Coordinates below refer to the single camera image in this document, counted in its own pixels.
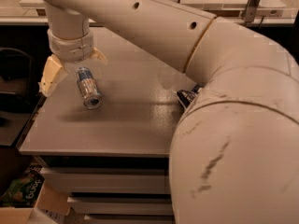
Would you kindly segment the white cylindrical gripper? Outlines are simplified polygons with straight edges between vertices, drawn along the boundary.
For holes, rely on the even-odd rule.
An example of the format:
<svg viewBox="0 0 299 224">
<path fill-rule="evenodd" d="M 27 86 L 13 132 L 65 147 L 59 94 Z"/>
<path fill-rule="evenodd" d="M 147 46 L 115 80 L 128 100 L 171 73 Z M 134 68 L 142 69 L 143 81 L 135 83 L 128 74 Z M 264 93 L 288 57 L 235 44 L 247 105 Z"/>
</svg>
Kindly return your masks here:
<svg viewBox="0 0 299 224">
<path fill-rule="evenodd" d="M 39 91 L 50 97 L 58 84 L 68 75 L 63 62 L 76 63 L 87 58 L 107 63 L 107 57 L 93 46 L 93 34 L 76 39 L 62 39 L 48 30 L 50 51 L 53 53 L 46 60 L 43 75 L 38 83 Z"/>
</svg>

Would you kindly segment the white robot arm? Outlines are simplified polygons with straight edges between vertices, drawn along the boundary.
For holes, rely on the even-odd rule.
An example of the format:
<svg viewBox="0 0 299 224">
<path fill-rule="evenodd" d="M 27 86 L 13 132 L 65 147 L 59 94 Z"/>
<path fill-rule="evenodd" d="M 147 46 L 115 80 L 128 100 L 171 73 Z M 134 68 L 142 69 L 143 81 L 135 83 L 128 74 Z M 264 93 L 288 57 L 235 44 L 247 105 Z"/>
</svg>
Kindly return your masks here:
<svg viewBox="0 0 299 224">
<path fill-rule="evenodd" d="M 299 224 L 299 68 L 270 38 L 169 0 L 43 0 L 52 52 L 83 15 L 201 85 L 169 155 L 177 224 Z"/>
</svg>

